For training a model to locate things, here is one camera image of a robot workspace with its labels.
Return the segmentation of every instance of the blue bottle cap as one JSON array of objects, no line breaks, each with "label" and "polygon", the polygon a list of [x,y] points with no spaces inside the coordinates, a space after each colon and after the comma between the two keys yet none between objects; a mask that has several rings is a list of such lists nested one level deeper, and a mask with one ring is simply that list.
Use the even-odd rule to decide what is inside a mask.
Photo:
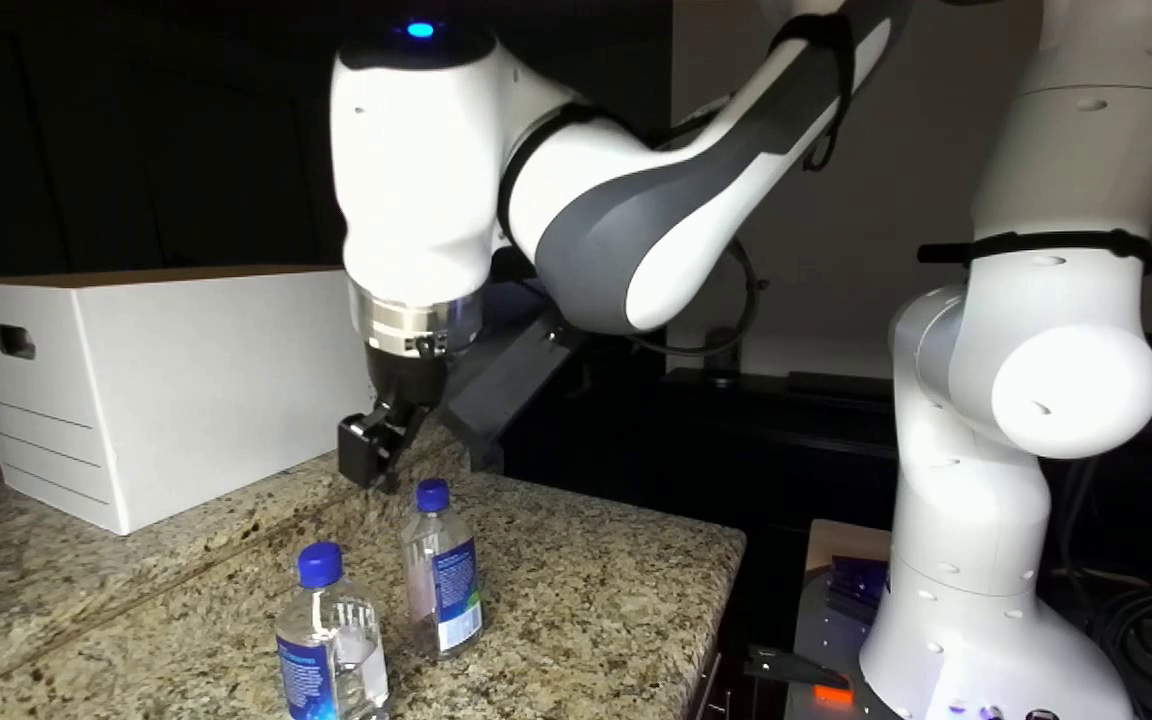
[{"label": "blue bottle cap", "polygon": [[446,510],[446,481],[433,476],[414,483],[414,511],[445,511]]},{"label": "blue bottle cap", "polygon": [[294,574],[309,591],[341,585],[341,546],[309,546]]}]

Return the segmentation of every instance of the countertop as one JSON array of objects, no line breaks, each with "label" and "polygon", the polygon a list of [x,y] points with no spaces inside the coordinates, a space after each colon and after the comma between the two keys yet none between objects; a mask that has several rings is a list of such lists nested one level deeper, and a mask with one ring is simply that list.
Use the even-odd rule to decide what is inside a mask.
[{"label": "countertop", "polygon": [[[488,628],[438,666],[398,618],[420,476],[452,481],[485,564]],[[681,715],[742,552],[733,528],[462,474],[436,423],[396,498],[325,456],[124,539],[0,483],[0,715],[280,715],[272,618],[313,539],[379,605],[396,715]]]}]

